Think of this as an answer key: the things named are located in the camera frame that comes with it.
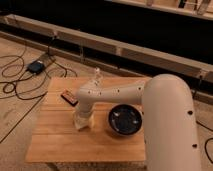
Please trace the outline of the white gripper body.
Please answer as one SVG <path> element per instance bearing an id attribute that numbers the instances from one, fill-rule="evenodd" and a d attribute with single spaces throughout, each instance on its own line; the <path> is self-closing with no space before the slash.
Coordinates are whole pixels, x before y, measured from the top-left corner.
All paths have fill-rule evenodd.
<path id="1" fill-rule="evenodd" d="M 83 121 L 93 121 L 93 111 L 84 112 L 80 109 L 76 109 L 74 112 L 74 121 L 83 122 Z"/>

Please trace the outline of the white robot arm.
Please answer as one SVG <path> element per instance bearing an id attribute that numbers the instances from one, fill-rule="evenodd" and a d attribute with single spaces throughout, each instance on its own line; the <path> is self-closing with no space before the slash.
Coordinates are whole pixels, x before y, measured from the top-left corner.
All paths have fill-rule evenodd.
<path id="1" fill-rule="evenodd" d="M 148 171 L 202 171 L 193 98 L 187 83 L 171 74 L 103 88 L 95 76 L 76 92 L 74 123 L 90 125 L 96 102 L 138 104 L 144 114 Z"/>

